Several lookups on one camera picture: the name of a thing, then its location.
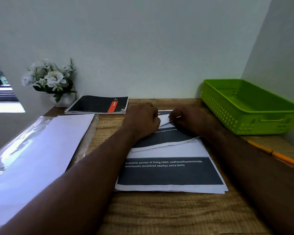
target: table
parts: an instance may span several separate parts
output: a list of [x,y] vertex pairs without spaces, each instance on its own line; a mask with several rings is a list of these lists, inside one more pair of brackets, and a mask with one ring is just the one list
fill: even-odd
[[[130,99],[129,106],[151,102],[158,110],[197,105],[200,99]],[[63,115],[53,108],[45,116]],[[118,130],[124,115],[100,115],[88,153]],[[281,136],[242,136],[294,159],[294,147]],[[272,234],[224,173],[213,148],[204,145],[229,189],[225,194],[115,192],[97,234]]]

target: orange pencil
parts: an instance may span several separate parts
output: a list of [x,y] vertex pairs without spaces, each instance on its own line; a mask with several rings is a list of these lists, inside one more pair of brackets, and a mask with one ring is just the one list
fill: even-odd
[[271,150],[271,149],[269,149],[269,148],[267,148],[265,146],[259,145],[259,144],[255,143],[255,142],[250,141],[250,140],[247,140],[247,142],[249,142],[251,145],[254,145],[255,147],[265,151],[266,153],[271,154],[272,156],[274,156],[276,158],[279,158],[279,159],[281,159],[281,160],[283,160],[285,162],[288,162],[288,163],[294,165],[294,160],[287,157],[287,156],[285,156],[285,155],[283,155],[283,154],[277,153],[277,152],[275,152],[275,151],[273,151],[273,150]]

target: spiral binding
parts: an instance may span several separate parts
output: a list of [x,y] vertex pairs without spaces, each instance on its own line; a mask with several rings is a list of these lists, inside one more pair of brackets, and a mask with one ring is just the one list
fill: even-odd
[[75,100],[75,101],[73,101],[73,103],[72,104],[70,104],[69,105],[69,107],[67,107],[66,109],[65,109],[65,111],[64,112],[67,112],[77,101],[78,101],[79,99],[77,99],[77,100]]

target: person's left hand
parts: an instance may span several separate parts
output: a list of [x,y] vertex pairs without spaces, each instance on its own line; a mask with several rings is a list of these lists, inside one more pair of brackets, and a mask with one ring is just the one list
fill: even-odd
[[126,112],[122,128],[130,130],[138,141],[154,133],[159,125],[158,109],[148,102],[131,107]]

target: forearm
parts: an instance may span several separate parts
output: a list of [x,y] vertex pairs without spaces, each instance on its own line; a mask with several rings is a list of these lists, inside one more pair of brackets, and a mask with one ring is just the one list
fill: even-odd
[[294,234],[294,168],[221,125],[211,128],[205,138],[272,228],[280,234]]
[[130,130],[118,130],[28,203],[0,234],[94,232],[136,141]]

